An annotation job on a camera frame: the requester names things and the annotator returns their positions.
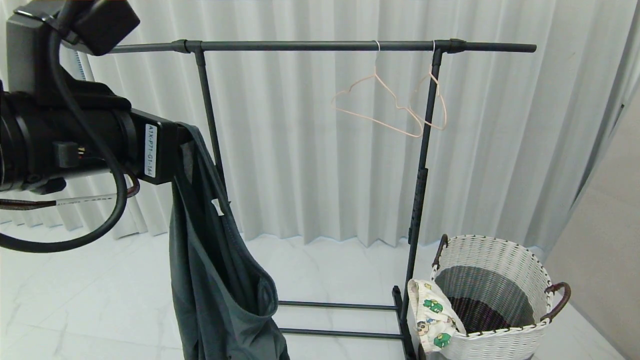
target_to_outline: black metal clothing rack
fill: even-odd
[[[433,51],[431,61],[431,73],[435,79],[440,73],[440,64],[444,53],[454,54],[462,51],[500,51],[507,53],[533,53],[535,45],[531,44],[504,44],[492,42],[466,42],[460,39],[432,40],[432,41],[240,41],[240,42],[206,42],[196,40],[176,40],[163,44],[141,44],[141,45],[121,45],[117,46],[111,53],[148,53],[158,51],[175,51],[178,53],[193,53],[195,55],[198,73],[200,75],[200,86],[202,87],[202,97],[204,100],[207,122],[213,146],[213,155],[221,178],[224,179],[222,169],[222,158],[220,156],[220,145],[216,132],[213,105],[211,102],[211,91],[209,80],[207,79],[207,63],[204,52],[206,51]],[[432,79],[429,84],[429,95],[427,98],[427,110],[425,120],[431,122],[433,118],[433,107],[436,98],[436,82]],[[404,281],[404,295],[401,294],[400,287],[394,286],[392,298],[394,304],[367,305],[367,304],[338,304],[332,302],[303,302],[303,301],[280,301],[283,306],[301,307],[322,307],[333,309],[357,309],[357,310],[379,310],[393,311],[396,313],[398,321],[398,334],[384,334],[375,332],[353,332],[353,331],[328,331],[313,329],[281,329],[283,333],[305,334],[318,336],[342,336],[351,338],[373,338],[401,340],[404,348],[406,360],[417,360],[416,351],[412,343],[412,334],[407,322],[407,311],[409,308],[409,296],[406,288],[407,282],[413,277],[413,268],[418,249],[418,235],[420,232],[420,222],[422,219],[422,208],[424,205],[424,194],[426,192],[428,169],[426,168],[427,149],[429,147],[429,136],[431,127],[424,128],[422,145],[420,148],[420,159],[418,161],[418,175],[415,184],[415,196],[413,198],[413,210],[411,224],[409,227],[408,241],[410,244],[409,259],[406,267],[406,279]]]

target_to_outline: basket handle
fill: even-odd
[[[559,282],[557,284],[553,284],[549,286],[547,289],[545,289],[545,293],[548,293],[548,292],[555,293],[561,288],[564,288],[564,294],[562,296],[562,299],[560,299],[560,302],[558,302],[558,305],[556,305],[556,307],[554,307],[554,309],[551,310],[549,314],[542,316],[542,318],[540,318],[540,321],[547,318],[549,319],[549,321],[552,321],[558,315],[558,313],[562,311],[564,306],[567,305],[567,303],[569,302],[569,298],[571,297],[571,286],[569,286],[569,284],[567,284],[566,282]]]
[[[446,234],[442,234],[442,238],[440,239],[440,246],[438,247],[438,252],[436,252],[436,258],[433,260],[433,264],[431,266],[437,266],[440,268],[440,255],[442,255],[442,249],[449,246],[449,237]]]

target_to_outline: floor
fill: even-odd
[[[2,233],[54,241],[63,229],[0,225]],[[103,238],[61,254],[3,250],[0,266],[2,360],[179,360],[167,235]],[[281,300],[391,304],[401,284],[408,246],[318,239],[310,245],[270,236],[248,246],[273,276]],[[419,249],[416,277],[429,275],[434,246]],[[280,307],[281,327],[397,332],[393,313]],[[401,360],[396,340],[287,335],[294,360]],[[539,360],[623,359],[568,306],[550,326]]]

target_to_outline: woven basket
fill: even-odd
[[[566,283],[551,283],[532,252],[486,236],[443,235],[431,280],[467,330],[442,349],[449,360],[530,358],[571,296]],[[561,288],[562,300],[553,308],[553,293]]]

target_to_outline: white curtain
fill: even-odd
[[[125,44],[452,37],[537,44],[534,54],[444,55],[440,82],[449,126],[431,132],[423,243],[442,233],[476,233],[550,249],[601,126],[612,126],[607,109],[620,108],[621,89],[634,88],[629,79],[637,79],[638,68],[621,62],[636,30],[631,0],[131,3],[141,25]],[[330,107],[336,92],[372,74],[376,53],[209,52],[206,58],[230,199],[246,238],[301,234],[307,241],[357,237],[364,245],[378,239],[395,245],[406,236],[420,139]],[[81,55],[81,61],[88,79],[108,84],[141,110],[196,124],[208,139],[192,54]],[[378,74],[407,104],[430,62],[431,53],[384,52]],[[424,86],[413,102],[419,113],[426,94]],[[338,105],[415,130],[373,81]],[[434,121],[442,121],[438,103]],[[111,192],[111,182],[107,175],[78,180],[70,192]],[[112,205],[55,215],[68,227],[66,217],[95,227]],[[146,184],[116,236],[166,231],[170,205],[167,186]]]

